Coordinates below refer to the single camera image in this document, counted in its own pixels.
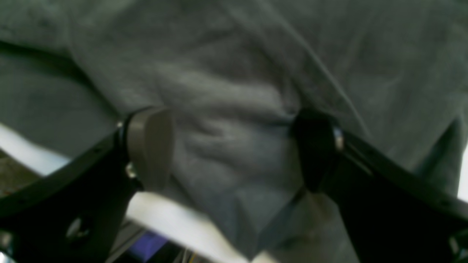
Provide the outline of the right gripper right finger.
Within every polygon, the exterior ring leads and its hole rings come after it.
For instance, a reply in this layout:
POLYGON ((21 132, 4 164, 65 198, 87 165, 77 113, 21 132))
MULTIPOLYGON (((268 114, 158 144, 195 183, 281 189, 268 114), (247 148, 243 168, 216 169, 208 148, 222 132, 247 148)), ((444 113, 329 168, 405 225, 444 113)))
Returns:
POLYGON ((306 188, 338 206, 362 263, 466 263, 467 203, 400 168, 329 115, 292 126, 306 188))

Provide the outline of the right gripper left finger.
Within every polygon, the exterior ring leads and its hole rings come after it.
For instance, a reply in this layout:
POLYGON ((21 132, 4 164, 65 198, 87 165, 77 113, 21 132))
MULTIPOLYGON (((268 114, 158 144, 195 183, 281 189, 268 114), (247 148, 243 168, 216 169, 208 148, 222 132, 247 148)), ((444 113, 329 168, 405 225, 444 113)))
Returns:
POLYGON ((173 153, 170 110, 129 115, 63 168, 1 198, 1 262, 106 262, 130 200, 165 188, 173 153))

